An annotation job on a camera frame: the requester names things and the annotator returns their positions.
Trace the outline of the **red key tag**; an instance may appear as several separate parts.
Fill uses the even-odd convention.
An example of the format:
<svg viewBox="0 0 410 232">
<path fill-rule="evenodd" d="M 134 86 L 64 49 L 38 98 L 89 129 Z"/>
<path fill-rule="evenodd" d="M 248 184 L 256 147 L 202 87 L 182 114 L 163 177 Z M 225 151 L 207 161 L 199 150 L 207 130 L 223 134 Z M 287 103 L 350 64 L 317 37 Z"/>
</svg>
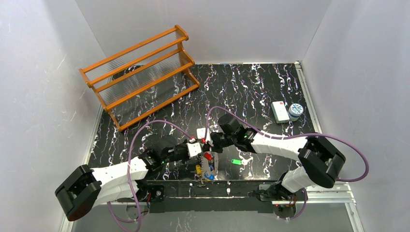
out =
<svg viewBox="0 0 410 232">
<path fill-rule="evenodd" d="M 213 160 L 212 155 L 211 155 L 210 153 L 208 153 L 208 152 L 205 152 L 205 153 L 204 153 L 204 157 L 205 157 L 208 161 L 212 161 L 212 160 Z"/>
</svg>

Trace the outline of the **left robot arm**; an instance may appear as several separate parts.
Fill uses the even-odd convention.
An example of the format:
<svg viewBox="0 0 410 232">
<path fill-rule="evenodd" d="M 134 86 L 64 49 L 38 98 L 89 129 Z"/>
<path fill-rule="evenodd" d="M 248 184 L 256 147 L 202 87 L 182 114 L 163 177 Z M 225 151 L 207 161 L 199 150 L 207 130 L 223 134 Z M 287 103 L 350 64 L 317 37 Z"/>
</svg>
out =
<svg viewBox="0 0 410 232">
<path fill-rule="evenodd" d="M 137 182 L 161 171 L 163 165 L 189 160 L 202 152 L 199 142 L 146 149 L 130 162 L 90 168 L 78 166 L 56 189 L 55 196 L 68 221 L 76 221 L 92 208 L 120 198 L 131 198 L 141 188 Z"/>
</svg>

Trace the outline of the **yellow key tag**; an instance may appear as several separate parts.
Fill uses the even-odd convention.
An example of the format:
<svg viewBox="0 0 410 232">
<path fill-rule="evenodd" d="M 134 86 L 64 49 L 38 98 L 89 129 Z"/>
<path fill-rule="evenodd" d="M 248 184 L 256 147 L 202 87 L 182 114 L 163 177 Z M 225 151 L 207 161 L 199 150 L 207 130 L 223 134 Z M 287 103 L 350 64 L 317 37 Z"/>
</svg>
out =
<svg viewBox="0 0 410 232">
<path fill-rule="evenodd" d="M 202 175 L 202 167 L 200 165 L 196 165 L 195 166 L 195 172 L 197 176 L 201 176 Z"/>
</svg>

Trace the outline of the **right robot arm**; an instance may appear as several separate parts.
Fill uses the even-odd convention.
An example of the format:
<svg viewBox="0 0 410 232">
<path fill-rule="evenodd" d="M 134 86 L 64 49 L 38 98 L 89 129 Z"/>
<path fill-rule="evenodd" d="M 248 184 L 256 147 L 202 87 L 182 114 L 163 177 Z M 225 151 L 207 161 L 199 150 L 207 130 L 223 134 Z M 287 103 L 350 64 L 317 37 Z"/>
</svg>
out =
<svg viewBox="0 0 410 232">
<path fill-rule="evenodd" d="M 282 174 L 274 192 L 290 194 L 317 185 L 332 188 L 346 161 L 344 155 L 325 137 L 318 134 L 288 138 L 258 132 L 244 127 L 232 115 L 219 118 L 222 132 L 211 132 L 210 140 L 216 152 L 234 145 L 243 152 L 277 155 L 300 162 L 300 167 Z"/>
</svg>

